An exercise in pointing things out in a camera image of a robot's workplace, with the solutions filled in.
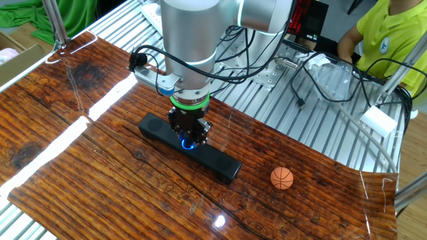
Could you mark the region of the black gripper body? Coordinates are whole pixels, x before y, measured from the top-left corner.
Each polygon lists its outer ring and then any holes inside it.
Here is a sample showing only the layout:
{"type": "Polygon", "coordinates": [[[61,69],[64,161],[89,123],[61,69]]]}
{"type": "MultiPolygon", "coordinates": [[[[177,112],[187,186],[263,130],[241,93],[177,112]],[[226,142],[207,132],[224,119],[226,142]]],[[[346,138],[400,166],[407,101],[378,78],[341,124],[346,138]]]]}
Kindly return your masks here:
{"type": "Polygon", "coordinates": [[[203,118],[207,115],[208,111],[209,107],[189,110],[174,106],[169,110],[167,118],[171,129],[177,134],[181,131],[195,134],[196,122],[205,121],[203,118]]]}

